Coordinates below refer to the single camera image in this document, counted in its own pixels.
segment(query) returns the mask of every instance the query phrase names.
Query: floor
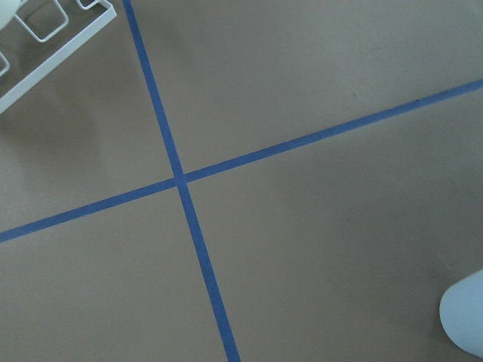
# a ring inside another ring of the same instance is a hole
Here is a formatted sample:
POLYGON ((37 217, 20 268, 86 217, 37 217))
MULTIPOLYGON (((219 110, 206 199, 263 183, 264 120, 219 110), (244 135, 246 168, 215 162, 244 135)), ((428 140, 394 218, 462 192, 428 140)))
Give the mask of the floor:
POLYGON ((483 3, 113 4, 0 115, 0 360, 479 360, 483 3))

